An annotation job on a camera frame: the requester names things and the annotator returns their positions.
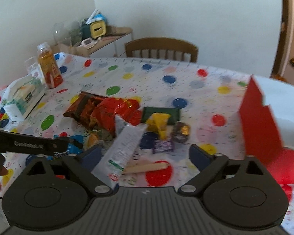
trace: wooden chair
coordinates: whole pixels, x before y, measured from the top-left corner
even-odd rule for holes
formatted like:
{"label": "wooden chair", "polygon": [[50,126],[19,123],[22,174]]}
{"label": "wooden chair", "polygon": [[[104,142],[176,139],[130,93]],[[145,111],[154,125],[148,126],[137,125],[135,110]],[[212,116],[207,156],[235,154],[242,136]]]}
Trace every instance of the wooden chair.
{"label": "wooden chair", "polygon": [[[160,51],[164,50],[164,59],[168,59],[168,51],[173,51],[173,59],[177,60],[177,52],[181,53],[181,60],[184,59],[184,54],[190,54],[190,62],[197,61],[198,48],[186,41],[173,38],[152,37],[134,40],[125,44],[127,57],[136,57],[133,53],[139,50],[139,57],[142,56],[142,51],[148,51],[148,57],[144,58],[160,58]],[[156,50],[156,57],[151,56],[151,51]]]}

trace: yellow wrapper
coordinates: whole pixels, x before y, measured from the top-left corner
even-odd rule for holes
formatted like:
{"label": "yellow wrapper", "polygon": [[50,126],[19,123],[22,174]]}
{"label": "yellow wrapper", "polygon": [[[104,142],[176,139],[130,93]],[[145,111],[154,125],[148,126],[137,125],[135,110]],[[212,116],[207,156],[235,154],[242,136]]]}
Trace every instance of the yellow wrapper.
{"label": "yellow wrapper", "polygon": [[146,121],[147,130],[159,134],[161,140],[166,139],[166,129],[170,114],[153,113]]}

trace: polka dot tablecloth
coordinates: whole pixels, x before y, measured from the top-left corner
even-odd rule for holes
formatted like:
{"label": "polka dot tablecloth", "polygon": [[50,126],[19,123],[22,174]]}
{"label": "polka dot tablecloth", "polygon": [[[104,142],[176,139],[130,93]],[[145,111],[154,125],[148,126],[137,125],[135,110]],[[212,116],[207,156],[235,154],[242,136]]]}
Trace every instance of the polka dot tablecloth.
{"label": "polka dot tablecloth", "polygon": [[[64,82],[50,89],[23,123],[9,120],[2,109],[6,104],[2,99],[4,91],[0,92],[0,129],[48,138],[86,136],[88,130],[62,114],[81,91],[87,91],[136,99],[141,106],[180,108],[181,121],[191,126],[190,139],[185,144],[176,144],[173,152],[153,155],[148,144],[138,147],[130,164],[167,162],[169,168],[122,176],[121,186],[180,187],[198,174],[188,160],[191,144],[197,144],[209,154],[219,152],[232,159],[244,157],[237,111],[249,75],[159,59],[87,59],[63,53],[57,58]],[[5,156],[9,173],[1,178],[1,196],[24,168],[26,158],[26,155],[13,153]],[[291,222],[284,222],[286,229]]]}

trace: ribbed gray surface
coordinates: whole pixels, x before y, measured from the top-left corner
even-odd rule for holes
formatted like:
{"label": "ribbed gray surface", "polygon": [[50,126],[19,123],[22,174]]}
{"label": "ribbed gray surface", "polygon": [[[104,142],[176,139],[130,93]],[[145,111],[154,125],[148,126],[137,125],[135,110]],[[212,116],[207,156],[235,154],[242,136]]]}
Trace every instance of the ribbed gray surface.
{"label": "ribbed gray surface", "polygon": [[112,197],[96,199],[76,222],[53,231],[11,227],[5,235],[286,235],[280,227],[240,231],[217,223],[196,198],[182,197],[173,188],[121,187]]}

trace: red logo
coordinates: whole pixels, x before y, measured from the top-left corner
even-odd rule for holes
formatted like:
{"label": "red logo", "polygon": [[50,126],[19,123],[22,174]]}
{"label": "red logo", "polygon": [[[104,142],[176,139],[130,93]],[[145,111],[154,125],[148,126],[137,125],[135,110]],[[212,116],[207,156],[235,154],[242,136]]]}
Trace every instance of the red logo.
{"label": "red logo", "polygon": [[114,182],[117,182],[118,180],[119,180],[119,178],[117,177],[117,175],[115,175],[115,174],[109,174],[109,178],[112,180],[112,181],[114,181]]}

